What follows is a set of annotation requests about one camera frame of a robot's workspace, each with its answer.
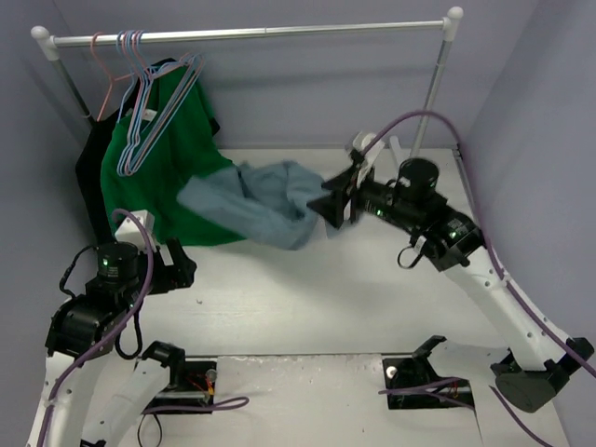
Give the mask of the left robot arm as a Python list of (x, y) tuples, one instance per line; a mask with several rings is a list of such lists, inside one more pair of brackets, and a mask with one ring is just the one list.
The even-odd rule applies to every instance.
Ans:
[(51, 319), (46, 340), (46, 373), (30, 446), (113, 446), (161, 388), (172, 391), (186, 378), (183, 349), (155, 341), (139, 346), (142, 368), (108, 412), (88, 424), (95, 386), (129, 320), (138, 317), (144, 298), (190, 287), (196, 263), (180, 241), (166, 243), (165, 264), (158, 247), (146, 251), (127, 241), (95, 247), (97, 274), (79, 295), (70, 294)]

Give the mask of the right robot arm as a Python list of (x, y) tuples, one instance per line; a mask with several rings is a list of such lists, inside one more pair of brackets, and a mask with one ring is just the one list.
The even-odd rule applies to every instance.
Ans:
[(379, 183), (359, 163), (322, 184), (325, 195), (307, 206), (334, 228), (367, 212), (406, 232), (417, 259), (457, 285), (503, 337), (508, 353), (490, 366), (496, 389), (515, 408), (535, 413), (553, 400), (594, 354), (538, 314), (529, 299), (498, 274), (481, 229), (436, 190), (438, 166), (425, 158), (400, 164), (398, 176)]

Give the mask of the blue-grey t-shirt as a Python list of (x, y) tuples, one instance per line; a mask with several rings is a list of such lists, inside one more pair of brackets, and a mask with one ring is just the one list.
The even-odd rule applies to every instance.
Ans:
[(177, 201), (199, 217), (254, 242), (296, 251), (318, 223), (307, 203), (327, 194), (323, 179), (295, 161), (247, 163), (193, 177)]

